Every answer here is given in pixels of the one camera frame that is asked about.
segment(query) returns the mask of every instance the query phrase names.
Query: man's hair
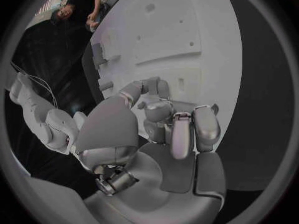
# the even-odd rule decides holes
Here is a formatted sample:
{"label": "man's hair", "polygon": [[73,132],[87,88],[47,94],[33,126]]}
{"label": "man's hair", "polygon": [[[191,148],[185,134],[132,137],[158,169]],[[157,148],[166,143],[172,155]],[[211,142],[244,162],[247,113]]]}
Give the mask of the man's hair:
{"label": "man's hair", "polygon": [[61,22],[61,19],[58,17],[59,9],[53,11],[50,21],[53,25],[57,26]]}

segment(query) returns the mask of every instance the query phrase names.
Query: black shirt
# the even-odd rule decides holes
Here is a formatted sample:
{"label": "black shirt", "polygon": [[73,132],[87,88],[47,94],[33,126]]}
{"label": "black shirt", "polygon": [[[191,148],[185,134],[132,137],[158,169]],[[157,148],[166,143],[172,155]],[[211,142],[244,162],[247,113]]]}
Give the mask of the black shirt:
{"label": "black shirt", "polygon": [[82,24],[85,24],[87,16],[93,12],[95,7],[95,0],[68,0],[67,3],[75,6],[69,20]]}

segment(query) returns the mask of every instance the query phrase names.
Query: cable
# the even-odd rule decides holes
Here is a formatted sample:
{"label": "cable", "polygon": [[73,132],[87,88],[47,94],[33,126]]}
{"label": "cable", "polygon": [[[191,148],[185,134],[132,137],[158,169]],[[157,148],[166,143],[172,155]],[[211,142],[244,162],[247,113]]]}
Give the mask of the cable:
{"label": "cable", "polygon": [[40,77],[37,77],[37,76],[33,76],[33,75],[30,75],[28,74],[27,72],[25,72],[23,69],[21,69],[19,66],[17,66],[15,63],[13,63],[12,61],[10,62],[12,64],[13,67],[15,67],[19,72],[23,73],[24,75],[27,75],[32,81],[36,82],[37,84],[39,84],[40,86],[44,87],[52,96],[52,99],[53,99],[53,105],[58,109],[58,103],[57,103],[57,100],[56,100],[56,97],[55,95],[53,94],[52,92],[52,89],[51,87],[48,85],[48,83],[43,80],[42,78]]}

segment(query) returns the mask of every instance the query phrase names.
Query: person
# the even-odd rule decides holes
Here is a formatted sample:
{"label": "person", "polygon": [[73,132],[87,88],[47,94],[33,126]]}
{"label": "person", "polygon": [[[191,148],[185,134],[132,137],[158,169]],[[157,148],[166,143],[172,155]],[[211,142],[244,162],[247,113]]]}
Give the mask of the person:
{"label": "person", "polygon": [[69,20],[85,25],[88,30],[94,32],[104,15],[116,1],[117,0],[68,0],[65,6],[52,13],[50,20],[55,25],[61,21]]}

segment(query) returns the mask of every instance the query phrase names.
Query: wire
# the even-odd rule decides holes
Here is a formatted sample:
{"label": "wire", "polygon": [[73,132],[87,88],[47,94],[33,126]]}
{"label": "wire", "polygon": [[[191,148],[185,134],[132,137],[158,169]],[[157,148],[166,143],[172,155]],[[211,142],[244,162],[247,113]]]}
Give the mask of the wire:
{"label": "wire", "polygon": [[30,75],[28,74],[27,72],[25,72],[23,69],[21,69],[19,66],[17,66],[15,63],[13,63],[12,61],[10,62],[12,64],[12,66],[14,66],[19,72],[23,73],[24,75],[27,75],[32,81],[36,82],[37,84],[39,84],[40,86],[44,87],[52,96],[52,99],[53,99],[53,104],[54,106],[58,109],[58,103],[57,103],[57,100],[55,98],[55,95],[53,94],[52,92],[52,89],[51,87],[48,85],[48,83],[43,80],[42,78],[40,77],[37,77],[37,76],[33,76],[33,75]]}

